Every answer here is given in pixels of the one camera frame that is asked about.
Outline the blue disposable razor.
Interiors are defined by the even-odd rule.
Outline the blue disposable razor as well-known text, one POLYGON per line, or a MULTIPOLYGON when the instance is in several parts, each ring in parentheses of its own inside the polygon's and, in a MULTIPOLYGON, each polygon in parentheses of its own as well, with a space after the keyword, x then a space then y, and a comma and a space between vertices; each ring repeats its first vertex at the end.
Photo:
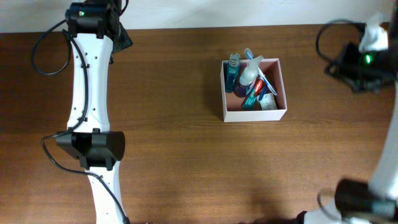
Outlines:
POLYGON ((257 96, 257 100, 258 100, 258 101, 261 101, 261 100, 263 99, 264 95, 266 94, 266 91, 267 91, 267 86, 265 86, 265 87, 261 90, 260 94, 258 94, 258 96, 257 96))

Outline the green white soap box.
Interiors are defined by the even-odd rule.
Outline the green white soap box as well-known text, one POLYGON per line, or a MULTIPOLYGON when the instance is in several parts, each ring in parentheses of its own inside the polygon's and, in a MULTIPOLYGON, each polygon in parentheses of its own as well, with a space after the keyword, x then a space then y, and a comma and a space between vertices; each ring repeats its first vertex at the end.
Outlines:
POLYGON ((261 110, 263 111, 278 110, 274 95, 272 93, 266 93, 262 97, 262 99, 260 99, 260 96, 258 96, 257 99, 260 104, 261 110))

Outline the teal mouthwash bottle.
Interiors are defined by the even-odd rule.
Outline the teal mouthwash bottle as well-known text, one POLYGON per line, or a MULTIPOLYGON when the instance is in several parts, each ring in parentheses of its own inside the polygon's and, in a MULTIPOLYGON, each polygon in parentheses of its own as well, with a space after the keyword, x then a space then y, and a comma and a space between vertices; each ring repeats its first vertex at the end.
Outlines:
POLYGON ((225 90, 227 93, 232 93, 236 85, 236 79, 240 72, 240 54, 233 53, 228 60, 225 78, 225 90))

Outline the clear blue sanitizer bottle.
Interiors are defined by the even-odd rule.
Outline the clear blue sanitizer bottle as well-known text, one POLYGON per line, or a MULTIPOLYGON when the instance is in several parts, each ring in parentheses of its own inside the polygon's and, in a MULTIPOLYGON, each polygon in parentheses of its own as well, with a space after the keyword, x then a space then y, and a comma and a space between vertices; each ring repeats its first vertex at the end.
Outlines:
POLYGON ((244 98, 250 93, 259 75, 259 65, 263 59, 264 57, 260 55, 247 63, 234 90, 237 97, 244 98))

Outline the blue white toothbrush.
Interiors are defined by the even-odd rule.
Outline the blue white toothbrush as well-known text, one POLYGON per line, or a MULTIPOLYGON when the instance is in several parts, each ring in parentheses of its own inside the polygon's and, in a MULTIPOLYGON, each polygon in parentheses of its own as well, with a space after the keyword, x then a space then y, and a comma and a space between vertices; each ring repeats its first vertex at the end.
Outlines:
MULTIPOLYGON (((244 50, 244 55, 245 55, 245 57, 246 57, 247 59, 249 59, 249 60, 253 60, 253 59, 254 59, 254 55, 253 55, 252 51, 251 51, 249 48, 246 48, 246 49, 244 50)), ((275 91, 275 89, 274 89, 274 87, 271 85, 271 83, 268 81, 268 79, 266 78, 266 76, 265 76, 265 74, 263 73, 263 71, 260 69, 260 67, 257 67, 257 69, 258 69, 259 76, 265 81, 265 83, 266 83, 268 89, 270 89, 271 93, 272 93, 274 96, 277 96, 277 92, 275 91)))

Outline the teal toothpaste tube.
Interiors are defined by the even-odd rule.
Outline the teal toothpaste tube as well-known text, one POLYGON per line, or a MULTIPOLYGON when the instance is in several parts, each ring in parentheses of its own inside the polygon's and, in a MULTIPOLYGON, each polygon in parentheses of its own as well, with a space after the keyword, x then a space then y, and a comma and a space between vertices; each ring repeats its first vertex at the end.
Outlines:
POLYGON ((256 102, 256 96, 258 95, 258 93, 260 92, 260 90, 262 89, 263 86, 264 86, 264 80, 261 78, 258 79, 258 81, 254 85, 252 91, 250 92, 250 94, 246 98, 245 102, 243 103, 243 109, 245 109, 245 110, 253 110, 254 109, 254 105, 256 102))

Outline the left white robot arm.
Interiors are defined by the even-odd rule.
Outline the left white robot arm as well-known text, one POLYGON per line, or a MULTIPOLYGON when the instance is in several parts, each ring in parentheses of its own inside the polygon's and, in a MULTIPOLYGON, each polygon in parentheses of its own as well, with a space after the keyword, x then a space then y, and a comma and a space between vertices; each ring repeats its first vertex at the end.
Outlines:
POLYGON ((108 67, 113 53, 131 46, 119 22, 121 1, 83 1, 65 13, 74 56, 73 98, 67 133, 56 138, 89 178, 97 223, 129 223, 121 201, 119 166, 125 136, 108 119, 108 67))

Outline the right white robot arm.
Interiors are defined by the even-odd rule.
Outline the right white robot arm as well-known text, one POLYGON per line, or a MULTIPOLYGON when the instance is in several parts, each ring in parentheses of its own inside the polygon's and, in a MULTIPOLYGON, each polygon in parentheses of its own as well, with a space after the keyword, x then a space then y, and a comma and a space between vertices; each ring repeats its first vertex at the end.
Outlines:
MULTIPOLYGON (((355 93, 377 91, 397 86, 397 5, 393 5, 388 30, 380 26, 377 16, 367 23, 336 19, 318 32, 338 23, 354 26, 360 43, 344 46, 336 59, 317 54, 328 62, 325 74, 349 86, 355 93)), ((369 182, 341 179, 333 200, 322 204, 323 192, 317 194, 318 209, 299 213, 292 223, 397 223, 397 110, 391 123, 377 167, 369 182)))

